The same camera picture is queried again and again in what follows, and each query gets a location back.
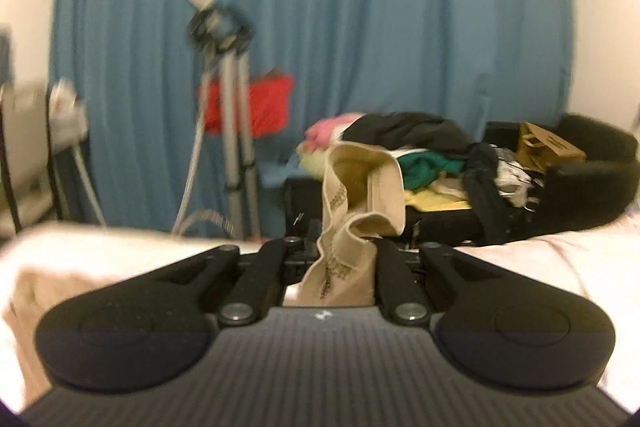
bed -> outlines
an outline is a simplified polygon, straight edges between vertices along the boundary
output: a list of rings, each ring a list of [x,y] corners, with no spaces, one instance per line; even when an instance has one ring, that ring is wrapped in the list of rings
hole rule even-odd
[[[0,399],[19,412],[49,388],[33,348],[39,318],[63,299],[173,263],[220,240],[47,223],[0,252]],[[256,243],[237,243],[242,253]],[[609,314],[616,348],[600,387],[630,412],[640,407],[640,212],[599,229],[466,253],[586,296]]]

silver screw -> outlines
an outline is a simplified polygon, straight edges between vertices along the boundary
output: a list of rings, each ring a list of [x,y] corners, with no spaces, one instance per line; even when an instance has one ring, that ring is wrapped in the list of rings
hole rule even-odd
[[[396,308],[396,317],[404,321],[419,321],[427,316],[427,308],[417,302],[405,302]]]
[[[251,317],[254,309],[244,302],[225,304],[220,310],[220,315],[229,321],[243,321]]]

red bag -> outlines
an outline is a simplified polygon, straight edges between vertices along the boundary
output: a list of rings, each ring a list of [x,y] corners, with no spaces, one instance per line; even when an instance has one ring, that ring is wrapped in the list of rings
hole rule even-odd
[[[273,70],[256,82],[249,84],[249,108],[251,131],[254,138],[276,134],[289,121],[289,93],[293,77]],[[240,110],[236,91],[236,132],[239,132]],[[210,134],[222,132],[222,108],[220,106],[220,80],[217,78],[209,88],[209,100],[204,121],[205,131]]]

blue curtain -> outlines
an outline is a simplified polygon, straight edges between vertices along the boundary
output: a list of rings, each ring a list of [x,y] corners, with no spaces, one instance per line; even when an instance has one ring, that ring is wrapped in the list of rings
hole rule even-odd
[[[477,138],[489,119],[553,123],[565,105],[570,0],[223,1],[255,23],[252,73],[296,79],[289,126],[258,143],[264,159],[286,159],[310,124],[347,111],[438,113]],[[50,76],[88,103],[110,223],[167,230],[177,212],[201,68],[191,15],[185,0],[56,1]],[[224,212],[223,187],[220,139],[208,137],[192,208]]]

black circular joint cover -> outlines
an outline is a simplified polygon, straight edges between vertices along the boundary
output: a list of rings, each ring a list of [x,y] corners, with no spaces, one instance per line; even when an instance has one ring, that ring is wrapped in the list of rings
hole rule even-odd
[[[469,283],[436,325],[460,369],[490,384],[554,391],[595,381],[615,343],[609,317],[580,296],[522,279]]]
[[[53,380],[85,391],[128,393],[191,367],[211,335],[187,289],[152,282],[62,302],[41,320],[35,344]]]

